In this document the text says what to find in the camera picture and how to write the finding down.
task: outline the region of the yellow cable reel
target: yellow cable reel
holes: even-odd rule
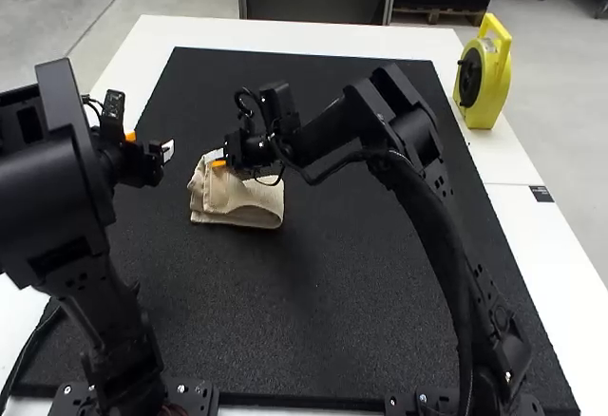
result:
[[[495,37],[487,36],[491,30]],[[511,35],[487,13],[477,38],[465,46],[458,62],[454,101],[468,128],[491,129],[503,110],[511,84]]]

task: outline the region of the beige towel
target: beige towel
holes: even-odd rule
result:
[[[276,176],[258,178],[272,183]],[[188,183],[190,220],[275,229],[283,222],[283,180],[266,186],[253,179],[241,180],[226,166],[211,167],[203,156]]]

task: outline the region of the black rubber mat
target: black rubber mat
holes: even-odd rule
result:
[[[117,189],[109,234],[120,274],[142,284],[169,373],[211,380],[222,391],[308,397],[375,399],[456,386],[444,298],[408,217],[364,164],[318,187],[288,173],[277,231],[189,221],[186,184],[200,155],[239,125],[235,90],[286,80],[306,122],[345,84],[386,62],[174,51],[137,132],[175,138],[175,158],[158,188]],[[432,63],[398,65],[439,119],[459,220],[533,344],[525,391],[549,414],[579,414]],[[74,327],[61,325],[18,392],[49,394],[82,379],[85,348]]]

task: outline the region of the label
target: label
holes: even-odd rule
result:
[[[538,202],[554,202],[551,193],[544,185],[530,185],[530,191]]]
[[[207,152],[202,156],[202,160],[204,161],[205,164],[208,164],[211,161],[219,160],[222,158],[224,158],[224,149],[223,148],[217,148],[216,150]]]

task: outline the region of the wooden pallet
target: wooden pallet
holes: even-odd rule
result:
[[[393,12],[409,14],[426,14],[429,25],[436,25],[440,15],[463,15],[468,21],[478,27],[484,20],[485,10],[456,10],[456,9],[425,9],[425,8],[394,8]]]

